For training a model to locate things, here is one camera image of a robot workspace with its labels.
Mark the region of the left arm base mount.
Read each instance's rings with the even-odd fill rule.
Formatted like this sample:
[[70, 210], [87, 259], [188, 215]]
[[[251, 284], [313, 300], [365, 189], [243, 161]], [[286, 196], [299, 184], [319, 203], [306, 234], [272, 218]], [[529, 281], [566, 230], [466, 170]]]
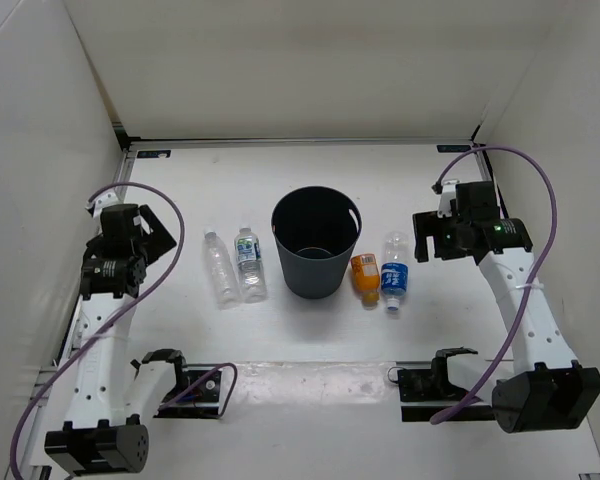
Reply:
[[[155, 418], [219, 420], [230, 398], [221, 393], [223, 371], [211, 364], [183, 364], [175, 367], [175, 386], [166, 394]], [[174, 404], [165, 404], [190, 385], [188, 391]]]

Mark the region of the orange plastic bottle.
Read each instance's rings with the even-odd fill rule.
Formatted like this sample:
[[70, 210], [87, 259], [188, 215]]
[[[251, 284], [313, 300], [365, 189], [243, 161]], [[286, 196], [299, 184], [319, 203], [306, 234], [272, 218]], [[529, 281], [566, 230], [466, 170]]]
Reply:
[[354, 256], [350, 260], [354, 287], [366, 307], [379, 302], [380, 273], [376, 257], [372, 253]]

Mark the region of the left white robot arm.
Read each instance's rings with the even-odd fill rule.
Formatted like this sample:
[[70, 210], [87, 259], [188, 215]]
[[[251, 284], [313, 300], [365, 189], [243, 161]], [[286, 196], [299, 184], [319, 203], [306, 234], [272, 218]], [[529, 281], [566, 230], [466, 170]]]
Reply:
[[190, 388], [182, 355], [148, 353], [129, 364], [126, 350], [148, 266], [176, 246], [147, 205], [103, 208], [101, 232], [86, 247], [81, 267], [80, 348], [70, 359], [76, 383], [63, 425], [49, 431], [45, 453], [72, 477], [139, 473], [149, 453], [148, 426], [164, 397]]

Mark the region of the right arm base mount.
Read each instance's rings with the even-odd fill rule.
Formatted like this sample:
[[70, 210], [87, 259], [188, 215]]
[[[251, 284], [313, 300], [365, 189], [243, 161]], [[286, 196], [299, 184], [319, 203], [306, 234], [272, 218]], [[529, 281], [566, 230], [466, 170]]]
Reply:
[[386, 379], [398, 388], [404, 423], [428, 423], [434, 414], [456, 405], [466, 395], [462, 388], [439, 386], [427, 362], [396, 363], [388, 369]]

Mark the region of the clear bottle blue label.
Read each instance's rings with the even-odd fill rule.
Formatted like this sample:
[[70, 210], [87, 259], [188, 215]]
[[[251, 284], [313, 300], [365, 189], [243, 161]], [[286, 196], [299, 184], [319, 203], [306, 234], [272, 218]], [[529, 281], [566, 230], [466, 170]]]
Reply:
[[409, 246], [407, 235], [393, 231], [384, 243], [384, 255], [380, 273], [380, 290], [386, 309], [397, 313], [406, 297], [408, 285]]

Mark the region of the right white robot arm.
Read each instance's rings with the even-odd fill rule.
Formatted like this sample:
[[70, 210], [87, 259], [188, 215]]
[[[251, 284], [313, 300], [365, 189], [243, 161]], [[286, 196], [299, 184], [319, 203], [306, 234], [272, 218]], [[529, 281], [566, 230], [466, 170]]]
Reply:
[[500, 215], [490, 181], [435, 186], [435, 211], [413, 217], [415, 258], [472, 258], [495, 297], [513, 357], [511, 368], [470, 348], [437, 351], [429, 387], [450, 400], [464, 390], [488, 404], [507, 433], [572, 430], [600, 394], [600, 373], [584, 367], [560, 333], [543, 287], [529, 275], [533, 244], [524, 223]]

